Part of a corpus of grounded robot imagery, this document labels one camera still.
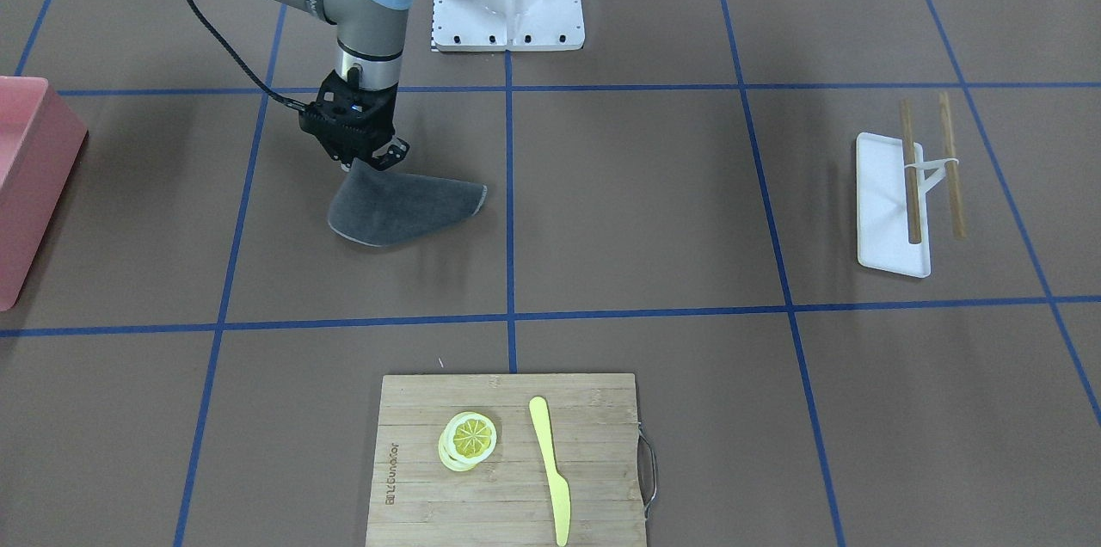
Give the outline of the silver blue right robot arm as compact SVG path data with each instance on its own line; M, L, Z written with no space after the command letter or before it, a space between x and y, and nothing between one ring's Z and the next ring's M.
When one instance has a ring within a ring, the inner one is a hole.
M295 111L299 129L315 136L329 158L346 169L357 163L377 171L396 166L408 155L408 143L396 135L394 114L413 0L268 1L304 11L335 29L335 65L313 101L276 92L212 26L195 0L185 0L246 77L271 100Z

